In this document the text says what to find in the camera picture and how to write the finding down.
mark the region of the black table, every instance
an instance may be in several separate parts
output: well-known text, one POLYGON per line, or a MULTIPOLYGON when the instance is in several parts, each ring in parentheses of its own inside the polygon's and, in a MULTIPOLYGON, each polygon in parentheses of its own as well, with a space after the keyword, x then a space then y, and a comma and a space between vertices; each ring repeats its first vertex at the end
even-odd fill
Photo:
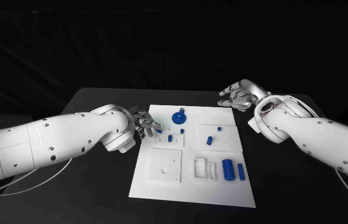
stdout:
MULTIPOLYGON (((321 113, 305 95, 291 94, 321 113)), ((62 114, 89 112, 115 104, 217 107, 217 92, 83 88, 62 114)), ((247 125, 253 111, 233 109, 256 209, 176 201, 128 198, 140 143, 125 153, 108 152, 102 144, 75 158, 60 175, 39 188, 0 197, 2 223, 222 223, 291 218, 309 220, 345 213, 348 191, 334 169, 302 153, 289 139, 276 144, 247 125)), ((45 181, 66 162, 42 168, 6 193, 45 181)))

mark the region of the robotic hand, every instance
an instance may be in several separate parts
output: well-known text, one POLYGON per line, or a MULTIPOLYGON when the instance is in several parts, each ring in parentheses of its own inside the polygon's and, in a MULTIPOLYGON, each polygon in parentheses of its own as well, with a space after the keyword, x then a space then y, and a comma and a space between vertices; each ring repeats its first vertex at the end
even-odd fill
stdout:
POLYGON ((0 130, 0 179, 83 155, 101 141, 108 151, 125 153, 140 139, 161 130, 145 110, 106 105, 91 112, 45 118, 0 130))
POLYGON ((276 96, 257 84, 243 79, 227 87, 220 96, 230 93, 230 100, 219 101, 224 107, 245 112, 256 105, 250 127, 275 143, 289 137, 299 149, 337 170, 348 174, 348 127, 327 118, 292 96, 276 96))

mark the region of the white robotic arm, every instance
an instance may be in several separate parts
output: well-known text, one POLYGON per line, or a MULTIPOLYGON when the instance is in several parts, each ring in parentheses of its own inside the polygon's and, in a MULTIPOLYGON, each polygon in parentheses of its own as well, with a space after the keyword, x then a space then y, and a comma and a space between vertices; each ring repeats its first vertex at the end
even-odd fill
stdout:
POLYGON ((327 118, 318 118, 312 109, 291 96, 273 96, 253 82, 242 80, 220 95, 230 100, 219 101, 242 111, 256 105, 249 125, 275 143, 289 137, 301 150, 348 174, 348 127, 327 118))
POLYGON ((0 130, 0 179, 83 155, 101 141, 108 151, 125 153, 141 139, 161 130, 147 111, 132 114, 106 105, 92 112, 45 118, 0 130))

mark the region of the white cable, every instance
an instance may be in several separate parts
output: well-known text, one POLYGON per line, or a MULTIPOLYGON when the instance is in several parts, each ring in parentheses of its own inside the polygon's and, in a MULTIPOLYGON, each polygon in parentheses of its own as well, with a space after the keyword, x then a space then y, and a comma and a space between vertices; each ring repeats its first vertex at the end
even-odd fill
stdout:
MULTIPOLYGON (((296 99, 295 98, 295 100, 303 105, 303 107, 306 108, 306 110, 312 113, 312 115, 315 116, 315 117, 319 117, 318 116, 318 114, 316 114, 316 112, 314 111, 314 109, 299 100, 299 99, 296 99)), ((348 184, 345 183, 345 181, 344 181, 344 179, 342 179, 342 177, 341 177, 341 174, 339 174, 339 172, 337 171, 337 169, 335 169, 335 173, 337 173, 337 175, 338 175, 338 177, 339 177, 339 179, 341 179, 341 181, 342 181, 342 184, 345 185, 345 187, 347 187, 347 189, 348 189, 348 184)))
POLYGON ((59 174, 60 174, 60 172, 63 171, 63 169, 66 168, 66 166, 69 165, 69 163, 71 163, 71 160, 69 160, 69 162, 68 162, 68 164, 65 165, 65 167, 60 169, 60 171, 45 181, 45 182, 42 182, 37 186, 35 186, 35 187, 32 187, 32 188, 29 188, 29 189, 26 189, 26 190, 23 190, 23 191, 20 191, 20 192, 16 192, 16 193, 12 193, 12 194, 6 194, 6 195, 16 195, 16 194, 19 194, 19 193, 23 193, 23 192, 26 192, 26 191, 29 191, 29 190, 32 190, 32 189, 35 189, 36 187, 39 187, 40 185, 43 185, 48 181, 50 181, 59 174))
POLYGON ((10 184, 4 185, 0 187, 0 190, 4 189, 7 186, 13 185, 14 183, 17 183, 20 180, 23 180, 30 174, 33 174, 37 171, 37 169, 35 169, 30 173, 27 173, 25 176, 22 176, 17 180, 14 180, 10 184))

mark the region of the blue cylinder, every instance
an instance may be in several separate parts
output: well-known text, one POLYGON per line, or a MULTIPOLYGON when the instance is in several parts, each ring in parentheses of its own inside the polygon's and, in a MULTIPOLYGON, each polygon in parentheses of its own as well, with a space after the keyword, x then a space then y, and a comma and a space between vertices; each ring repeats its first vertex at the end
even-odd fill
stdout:
POLYGON ((227 181, 236 179, 232 160, 223 160, 223 176, 227 181))
POLYGON ((243 165, 237 164, 237 172, 240 180, 245 180, 245 172, 243 172, 243 165))
POLYGON ((176 124, 183 124, 187 120, 187 116, 184 114, 184 109, 181 108, 178 112, 173 114, 171 120, 176 124))
POLYGON ((213 142, 213 137, 209 137, 207 145, 211 145, 211 142, 213 142))

